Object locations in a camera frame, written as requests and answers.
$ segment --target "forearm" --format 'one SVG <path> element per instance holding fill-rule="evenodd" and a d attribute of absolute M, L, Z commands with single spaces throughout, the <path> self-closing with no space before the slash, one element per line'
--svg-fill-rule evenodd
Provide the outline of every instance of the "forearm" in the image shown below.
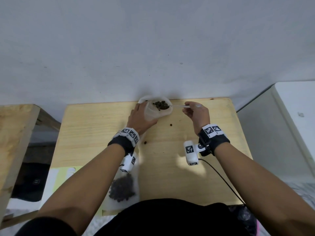
<path fill-rule="evenodd" d="M 274 235 L 314 235 L 315 211 L 289 186 L 230 143 L 215 149 L 246 205 Z"/>
<path fill-rule="evenodd" d="M 104 200 L 124 155 L 118 144 L 105 148 L 53 193 L 38 216 L 59 218 L 81 235 Z"/>

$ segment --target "white appliance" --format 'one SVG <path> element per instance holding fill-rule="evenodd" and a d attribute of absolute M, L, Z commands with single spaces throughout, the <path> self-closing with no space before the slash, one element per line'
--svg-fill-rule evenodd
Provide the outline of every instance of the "white appliance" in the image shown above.
<path fill-rule="evenodd" d="M 283 181 L 315 182 L 315 81 L 278 82 L 238 118 L 256 162 Z"/>

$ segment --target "black cable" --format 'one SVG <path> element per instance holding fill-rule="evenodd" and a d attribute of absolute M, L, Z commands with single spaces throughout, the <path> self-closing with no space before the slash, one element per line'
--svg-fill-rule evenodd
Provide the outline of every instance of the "black cable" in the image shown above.
<path fill-rule="evenodd" d="M 206 160 L 204 159 L 201 159 L 201 158 L 198 158 L 198 160 L 202 160 L 204 161 L 205 163 L 207 163 L 209 166 L 211 166 L 211 164 L 209 162 L 207 162 Z M 239 196 L 235 193 L 235 191 L 231 188 L 231 186 L 229 185 L 229 183 L 226 182 L 226 180 L 220 175 L 220 173 L 213 167 L 211 166 L 212 169 L 215 170 L 216 173 L 218 173 L 218 175 L 224 180 L 224 182 L 227 184 L 227 186 L 231 189 L 231 191 L 233 191 L 233 193 L 236 195 L 236 197 L 247 207 L 247 205 L 245 204 L 244 201 L 242 201 L 241 198 L 239 198 Z"/>

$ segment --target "black wrist strap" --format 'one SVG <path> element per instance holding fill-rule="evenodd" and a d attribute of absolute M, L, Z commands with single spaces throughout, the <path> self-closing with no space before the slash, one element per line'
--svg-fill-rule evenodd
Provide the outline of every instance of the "black wrist strap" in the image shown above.
<path fill-rule="evenodd" d="M 199 143 L 202 144 L 206 150 L 200 152 L 201 156 L 212 154 L 215 156 L 215 149 L 222 143 L 230 143 L 224 132 L 215 124 L 208 124 L 204 126 L 198 134 Z"/>
<path fill-rule="evenodd" d="M 132 146 L 132 142 L 127 137 L 117 136 L 117 137 L 113 138 L 108 143 L 107 146 L 112 145 L 114 143 L 121 145 L 124 148 L 125 156 L 128 155 L 129 153 L 132 156 L 132 154 L 134 153 L 135 148 Z"/>

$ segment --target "plastic bag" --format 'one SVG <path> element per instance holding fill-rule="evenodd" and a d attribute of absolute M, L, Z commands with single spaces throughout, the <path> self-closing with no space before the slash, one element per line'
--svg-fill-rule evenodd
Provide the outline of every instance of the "plastic bag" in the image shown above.
<path fill-rule="evenodd" d="M 139 158 L 136 152 L 133 153 L 133 156 L 136 161 L 131 172 L 124 172 L 118 169 L 101 205 L 104 211 L 103 215 L 115 215 L 140 201 L 138 183 Z"/>
<path fill-rule="evenodd" d="M 168 105 L 172 105 L 171 101 L 163 96 L 152 96 L 152 95 L 146 95 L 142 98 L 140 98 L 138 103 L 143 103 L 144 101 L 148 101 L 148 104 L 146 105 L 146 108 L 144 110 L 144 118 L 147 121 L 151 121 L 156 118 L 160 118 L 166 115 L 170 115 L 173 111 L 173 107 L 169 107 L 168 109 L 159 111 L 156 106 L 154 106 L 152 103 L 155 103 L 157 101 L 165 101 Z"/>

